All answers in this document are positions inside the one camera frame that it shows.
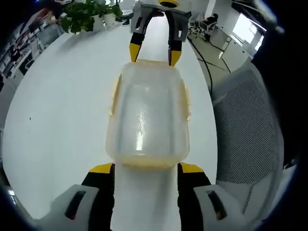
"potted plant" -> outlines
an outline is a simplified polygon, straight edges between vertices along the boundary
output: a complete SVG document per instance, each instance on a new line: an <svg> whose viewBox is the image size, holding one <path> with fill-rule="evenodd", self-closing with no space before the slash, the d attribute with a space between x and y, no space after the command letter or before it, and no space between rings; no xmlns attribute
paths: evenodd
<svg viewBox="0 0 308 231"><path fill-rule="evenodd" d="M66 16L61 20L62 28L66 33L80 31L98 31L103 28L104 15L113 14L120 17L122 11L118 5L110 7L102 1L101 4L94 0L72 2L65 6Z"/></svg>

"office desk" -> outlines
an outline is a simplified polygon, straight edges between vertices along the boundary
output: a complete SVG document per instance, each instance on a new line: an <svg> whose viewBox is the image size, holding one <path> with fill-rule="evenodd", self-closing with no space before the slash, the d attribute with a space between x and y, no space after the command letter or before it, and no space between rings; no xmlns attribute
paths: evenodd
<svg viewBox="0 0 308 231"><path fill-rule="evenodd" d="M139 59L168 60L166 18L153 18ZM3 162L16 195L34 218L89 169L112 160L105 152L111 97L121 67L130 62L129 27L98 34L64 34L33 63L7 116ZM190 93L190 154L216 181L213 107L199 62L188 42L176 68Z"/></svg>

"translucent plastic container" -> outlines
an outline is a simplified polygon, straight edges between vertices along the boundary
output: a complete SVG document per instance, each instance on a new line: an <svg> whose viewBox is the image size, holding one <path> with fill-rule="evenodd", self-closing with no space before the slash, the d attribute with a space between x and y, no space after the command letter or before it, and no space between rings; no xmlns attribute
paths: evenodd
<svg viewBox="0 0 308 231"><path fill-rule="evenodd" d="M176 68L126 64L114 92L106 151L132 167L173 167L189 152L188 118L188 93Z"/></svg>

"white floor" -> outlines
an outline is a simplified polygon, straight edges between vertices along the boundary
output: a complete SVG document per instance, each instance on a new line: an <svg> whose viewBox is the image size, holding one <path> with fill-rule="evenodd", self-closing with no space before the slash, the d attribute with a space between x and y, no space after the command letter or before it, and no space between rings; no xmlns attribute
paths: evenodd
<svg viewBox="0 0 308 231"><path fill-rule="evenodd" d="M192 39L192 42L194 43L198 51L202 54L204 60L206 61L206 64L208 66L208 69L210 71L213 80L213 85L218 84L222 79L224 79L229 74L227 66L221 59L221 55L223 52L217 49L216 47L212 46L208 41L204 41L201 38L195 38L194 36L191 36L190 38ZM207 85L210 88L211 80L208 69L205 63L202 61L202 58L200 57L198 52L194 48L193 50L195 51L195 54L199 59L199 63L203 71L203 74L205 76Z"/></svg>

